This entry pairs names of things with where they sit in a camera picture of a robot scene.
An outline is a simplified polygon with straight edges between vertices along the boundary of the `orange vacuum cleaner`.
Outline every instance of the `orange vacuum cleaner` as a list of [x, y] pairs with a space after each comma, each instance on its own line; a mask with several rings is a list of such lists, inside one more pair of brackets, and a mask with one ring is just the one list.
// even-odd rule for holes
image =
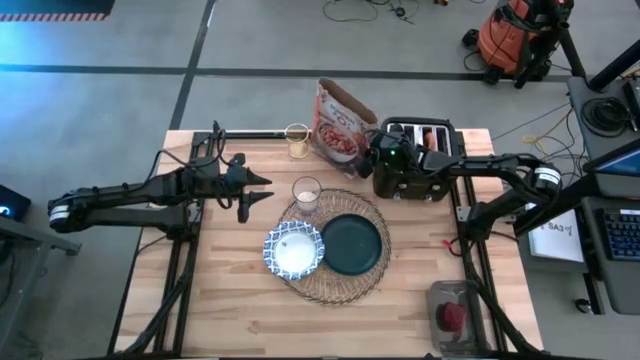
[[500, 0], [480, 30], [467, 31], [462, 43], [486, 62], [484, 82], [493, 85], [511, 75], [521, 88], [549, 73], [559, 43], [571, 48], [568, 58], [577, 57], [568, 32], [572, 8], [573, 0]]

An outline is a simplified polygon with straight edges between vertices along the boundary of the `dark green plate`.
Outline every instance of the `dark green plate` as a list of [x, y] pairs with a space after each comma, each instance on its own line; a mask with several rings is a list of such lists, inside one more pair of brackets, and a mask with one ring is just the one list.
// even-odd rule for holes
[[321, 237], [325, 263], [343, 275], [366, 273], [382, 253], [378, 229], [360, 215], [347, 214], [331, 219], [322, 229]]

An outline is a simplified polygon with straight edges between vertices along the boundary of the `wooden tabletop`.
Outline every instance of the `wooden tabletop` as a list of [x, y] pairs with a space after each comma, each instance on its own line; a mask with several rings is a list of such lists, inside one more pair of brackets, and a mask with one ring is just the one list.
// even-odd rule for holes
[[[462, 131], [469, 155], [493, 153], [487, 130]], [[164, 148], [186, 161], [192, 134], [192, 131], [169, 131]], [[275, 195], [252, 206], [246, 224], [236, 221], [237, 205], [222, 210], [215, 200], [207, 201], [183, 356], [438, 354], [430, 339], [427, 290], [434, 281], [464, 279], [462, 262], [442, 244], [443, 240], [457, 236], [451, 199], [446, 197], [437, 203], [380, 199], [373, 193], [371, 178], [348, 180], [314, 154], [305, 159], [291, 159], [283, 140], [228, 140], [225, 158], [238, 152], [246, 154], [246, 165], [252, 171], [273, 181], [273, 185], [257, 189], [273, 191]], [[159, 173], [178, 166], [164, 156]], [[355, 303], [322, 306], [305, 301], [264, 264], [265, 235], [292, 201], [291, 186], [303, 174], [317, 178], [325, 188], [343, 188], [366, 196], [378, 207], [389, 227], [392, 243], [389, 268], [376, 288]], [[474, 185], [480, 201], [490, 201], [503, 191], [498, 179], [477, 178]], [[497, 225], [494, 229], [512, 234], [507, 226]], [[140, 246], [161, 235], [158, 230], [145, 229]], [[487, 248], [501, 306], [525, 338], [541, 348], [517, 244], [492, 236]], [[116, 350], [129, 346], [158, 309], [170, 252], [170, 242], [161, 241], [137, 257]], [[177, 308], [174, 307], [169, 320], [167, 339], [173, 338]], [[491, 342], [486, 309], [483, 318]]]

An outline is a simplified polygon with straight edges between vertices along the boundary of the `gray floor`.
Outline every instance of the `gray floor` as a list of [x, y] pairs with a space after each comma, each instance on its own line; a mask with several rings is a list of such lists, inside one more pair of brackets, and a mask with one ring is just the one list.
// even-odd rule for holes
[[[200, 67], [465, 72], [459, 38], [480, 25], [495, 1], [448, 7], [420, 1], [415, 25], [386, 12], [370, 23], [333, 23], [322, 0], [218, 0]], [[405, 1], [407, 9], [412, 5]], [[103, 23], [0, 23], [0, 64], [186, 67], [206, 0], [118, 0]], [[366, 4], [345, 0], [332, 15], [358, 16]], [[634, 0], [582, 0], [571, 18], [589, 73], [597, 72], [640, 35]], [[565, 65], [561, 53], [554, 55]], [[33, 199], [30, 225], [47, 229], [45, 206], [63, 192], [135, 181], [162, 145], [183, 76], [0, 72], [5, 145], [0, 181]], [[282, 128], [309, 123], [316, 79], [196, 77], [182, 129]], [[498, 135], [566, 103], [562, 83], [340, 79], [380, 119], [393, 115], [449, 118], [456, 127]], [[497, 140], [497, 152], [533, 151], [521, 139], [541, 134], [559, 110]], [[575, 119], [570, 122], [582, 144]], [[570, 142], [564, 127], [553, 134]], [[550, 151], [557, 145], [547, 144]], [[561, 162], [571, 171], [570, 162]], [[57, 254], [29, 310], [25, 333], [45, 359], [105, 353], [124, 290], [138, 229], [100, 228], [68, 236], [80, 256]], [[584, 296], [579, 274], [541, 271], [525, 263], [545, 348], [607, 359], [637, 358], [640, 318], [577, 313]]]

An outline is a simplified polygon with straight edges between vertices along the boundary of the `glass cup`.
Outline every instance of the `glass cup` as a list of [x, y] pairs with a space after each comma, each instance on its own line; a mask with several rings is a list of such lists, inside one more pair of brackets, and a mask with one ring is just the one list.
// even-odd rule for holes
[[293, 183], [293, 197], [304, 215], [311, 215], [318, 207], [322, 187], [320, 182], [310, 176], [304, 176]]
[[284, 130], [289, 143], [289, 156], [302, 159], [309, 155], [309, 128], [304, 124], [291, 124]]

